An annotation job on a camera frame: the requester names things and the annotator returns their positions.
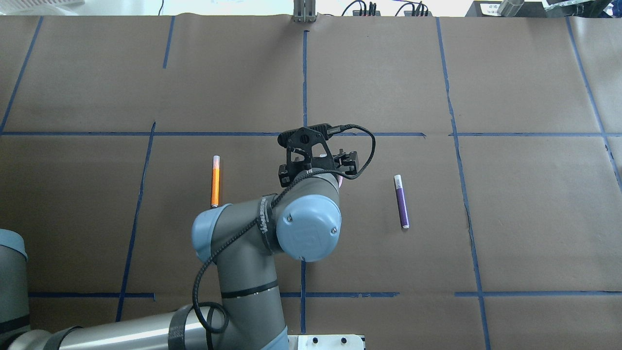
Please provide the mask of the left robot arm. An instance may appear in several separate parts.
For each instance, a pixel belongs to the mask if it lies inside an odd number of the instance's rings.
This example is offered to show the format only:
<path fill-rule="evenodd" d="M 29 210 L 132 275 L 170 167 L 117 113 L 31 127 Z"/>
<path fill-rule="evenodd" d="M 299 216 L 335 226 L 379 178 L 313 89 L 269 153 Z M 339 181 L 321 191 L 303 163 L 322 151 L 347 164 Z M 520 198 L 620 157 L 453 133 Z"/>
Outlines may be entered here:
<path fill-rule="evenodd" d="M 280 166 L 282 193 L 200 213 L 191 229 L 202 266 L 191 303 L 175 312 L 59 332 L 31 330 L 24 239 L 1 230 L 3 350 L 289 350 L 274 256 L 316 262 L 333 252 L 341 233 L 339 181 L 366 169 L 355 151 Z"/>

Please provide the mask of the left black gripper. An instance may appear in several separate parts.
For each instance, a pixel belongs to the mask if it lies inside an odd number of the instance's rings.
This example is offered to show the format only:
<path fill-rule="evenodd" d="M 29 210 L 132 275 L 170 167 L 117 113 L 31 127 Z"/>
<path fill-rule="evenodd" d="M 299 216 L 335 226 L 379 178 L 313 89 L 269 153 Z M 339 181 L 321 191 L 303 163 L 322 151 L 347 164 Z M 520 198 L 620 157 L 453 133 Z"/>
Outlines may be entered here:
<path fill-rule="evenodd" d="M 306 162 L 302 155 L 297 155 L 294 160 L 287 160 L 278 169 L 279 183 L 282 188 L 286 188 L 301 173 L 307 170 L 328 169 L 338 171 L 348 176 L 354 176 L 359 171 L 359 159 L 356 151 L 339 151 L 337 154 L 322 157 L 313 157 L 310 162 Z"/>

